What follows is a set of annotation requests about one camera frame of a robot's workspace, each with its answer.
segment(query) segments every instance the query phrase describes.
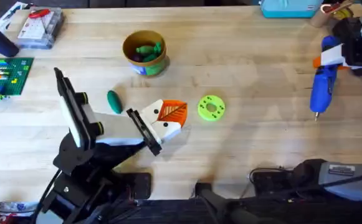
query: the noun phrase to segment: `black mount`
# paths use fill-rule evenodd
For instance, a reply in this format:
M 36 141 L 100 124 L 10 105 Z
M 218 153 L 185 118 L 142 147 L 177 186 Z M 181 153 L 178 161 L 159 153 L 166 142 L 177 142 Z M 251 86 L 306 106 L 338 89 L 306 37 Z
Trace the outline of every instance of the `black mount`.
M 80 146 L 69 132 L 60 143 L 54 165 L 62 172 L 54 187 L 42 202 L 41 212 L 55 213 L 65 224 L 100 223 L 113 212 L 118 200 L 148 199 L 151 193 L 149 173 L 119 174 L 112 169 L 148 146 L 154 155 L 161 147 L 149 132 L 137 111 L 127 113 L 140 130 L 144 141 L 137 145 L 109 146 L 96 143 L 104 133 L 101 123 L 90 123 L 82 105 L 88 104 L 86 93 L 76 93 L 70 80 L 55 69 L 57 89 L 64 99 L 75 128 Z

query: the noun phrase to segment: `red object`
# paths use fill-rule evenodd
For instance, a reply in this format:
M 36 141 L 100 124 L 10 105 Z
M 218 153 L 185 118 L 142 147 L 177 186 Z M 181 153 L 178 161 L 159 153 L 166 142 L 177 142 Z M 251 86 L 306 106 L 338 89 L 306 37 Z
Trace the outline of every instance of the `red object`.
M 336 9 L 337 9 L 338 7 L 340 7 L 340 6 L 341 6 L 340 3 L 332 4 L 329 8 L 324 9 L 324 12 L 325 12 L 325 13 L 329 13 L 329 12 L 331 12 L 331 11 L 336 10 Z
M 44 16 L 48 15 L 49 13 L 50 13 L 49 9 L 40 9 L 40 10 L 36 10 L 36 11 L 30 13 L 29 18 L 36 19 L 39 17 L 44 17 Z

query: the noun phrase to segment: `blue box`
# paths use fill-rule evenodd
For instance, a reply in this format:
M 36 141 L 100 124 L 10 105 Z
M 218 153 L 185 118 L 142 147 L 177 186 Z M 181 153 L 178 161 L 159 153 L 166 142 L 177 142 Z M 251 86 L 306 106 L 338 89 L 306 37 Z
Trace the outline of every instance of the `blue box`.
M 266 18 L 311 18 L 323 0 L 261 0 Z

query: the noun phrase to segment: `orange object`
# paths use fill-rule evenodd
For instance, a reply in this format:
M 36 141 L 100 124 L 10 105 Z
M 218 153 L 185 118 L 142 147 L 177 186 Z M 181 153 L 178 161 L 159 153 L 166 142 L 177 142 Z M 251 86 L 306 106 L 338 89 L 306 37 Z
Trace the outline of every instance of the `orange object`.
M 315 58 L 315 59 L 313 59 L 312 65 L 313 65 L 314 68 L 318 68 L 319 66 L 321 66 L 321 65 L 320 65 L 320 56 L 317 57 L 317 58 Z M 339 66 L 337 67 L 337 70 L 343 70 L 343 69 L 349 69 L 349 67 L 342 66 L 342 65 L 339 65 Z
M 157 120 L 178 122 L 182 127 L 188 116 L 188 104 L 179 100 L 163 100 L 163 102 Z

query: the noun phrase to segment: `black device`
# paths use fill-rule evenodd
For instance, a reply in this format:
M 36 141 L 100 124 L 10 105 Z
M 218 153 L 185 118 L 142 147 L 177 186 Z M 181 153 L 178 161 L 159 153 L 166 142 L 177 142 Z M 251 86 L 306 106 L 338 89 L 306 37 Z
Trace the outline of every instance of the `black device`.
M 348 65 L 362 66 L 361 28 L 359 17 L 354 17 L 342 19 L 332 29 L 333 35 L 343 43 L 341 54 Z M 351 71 L 356 76 L 362 76 L 362 68 Z
M 96 143 L 96 137 L 104 133 L 104 127 L 102 123 L 90 123 L 88 120 L 82 108 L 82 105 L 88 104 L 87 94 L 76 93 L 70 80 L 58 68 L 55 68 L 55 74 L 57 90 L 67 105 L 80 145 L 76 145 L 71 132 L 60 143 L 59 154 L 54 159 L 54 165 L 59 170 L 52 179 L 52 190 L 42 197 L 39 215 L 49 211 L 65 224 L 109 221 L 113 204 L 148 199 L 151 193 L 149 173 L 119 174 L 112 169 L 146 146 L 155 155 L 161 147 L 138 112 L 132 109 L 127 113 L 140 130 L 143 142 L 125 146 Z

